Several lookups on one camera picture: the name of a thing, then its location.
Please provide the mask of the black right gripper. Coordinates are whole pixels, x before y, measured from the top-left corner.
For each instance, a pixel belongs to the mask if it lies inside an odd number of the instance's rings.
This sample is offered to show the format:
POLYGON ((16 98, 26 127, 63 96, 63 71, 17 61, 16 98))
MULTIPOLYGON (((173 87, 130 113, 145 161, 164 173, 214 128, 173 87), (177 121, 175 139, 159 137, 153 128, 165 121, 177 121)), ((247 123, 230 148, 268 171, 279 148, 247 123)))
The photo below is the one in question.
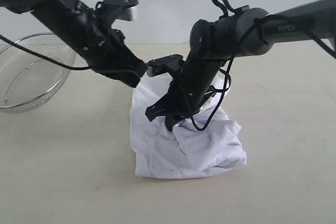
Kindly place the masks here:
POLYGON ((169 132, 173 126, 197 114, 201 107, 214 96, 211 88, 214 78, 183 79, 173 78, 166 98, 159 99, 149 106, 145 116, 152 122, 158 116, 165 116, 165 127, 169 132))

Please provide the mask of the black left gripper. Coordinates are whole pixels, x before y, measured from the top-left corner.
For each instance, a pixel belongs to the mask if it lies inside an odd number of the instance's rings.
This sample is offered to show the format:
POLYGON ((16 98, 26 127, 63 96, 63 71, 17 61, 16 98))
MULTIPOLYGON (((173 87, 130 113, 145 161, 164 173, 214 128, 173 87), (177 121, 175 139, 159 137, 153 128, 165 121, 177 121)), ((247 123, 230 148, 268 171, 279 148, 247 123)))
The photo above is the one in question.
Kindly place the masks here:
POLYGON ((136 88, 146 73, 147 64, 124 44, 117 29, 103 26, 90 8, 76 1, 68 8, 59 1, 45 3, 32 15, 65 42, 94 72, 136 88))

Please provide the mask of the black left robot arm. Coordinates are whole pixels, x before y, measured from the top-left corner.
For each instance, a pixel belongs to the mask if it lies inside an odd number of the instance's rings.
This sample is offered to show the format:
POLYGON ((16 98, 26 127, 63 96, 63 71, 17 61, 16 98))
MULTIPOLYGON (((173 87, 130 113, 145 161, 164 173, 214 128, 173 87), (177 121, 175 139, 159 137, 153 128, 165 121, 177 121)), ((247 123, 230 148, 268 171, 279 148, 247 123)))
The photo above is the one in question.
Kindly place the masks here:
POLYGON ((147 65, 126 46, 124 34, 112 28, 134 20, 138 0, 102 0, 94 8, 81 0, 1 0, 15 14, 31 13, 83 58, 94 72, 135 88, 147 65))

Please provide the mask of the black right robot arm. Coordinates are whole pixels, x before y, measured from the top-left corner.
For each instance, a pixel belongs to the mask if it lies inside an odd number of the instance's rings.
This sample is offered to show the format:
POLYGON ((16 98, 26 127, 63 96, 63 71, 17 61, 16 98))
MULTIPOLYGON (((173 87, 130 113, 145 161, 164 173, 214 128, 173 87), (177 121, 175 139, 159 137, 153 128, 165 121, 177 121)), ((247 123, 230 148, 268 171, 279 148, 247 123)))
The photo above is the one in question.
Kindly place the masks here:
POLYGON ((335 0, 318 0, 275 14, 244 6, 214 22, 201 19, 191 30, 186 58, 173 54, 149 61, 150 77, 167 73, 172 81, 167 93, 147 107, 145 116, 150 121, 164 117, 171 130, 192 119, 210 97, 225 94, 235 58, 264 55, 277 43, 307 40, 335 56, 335 0))

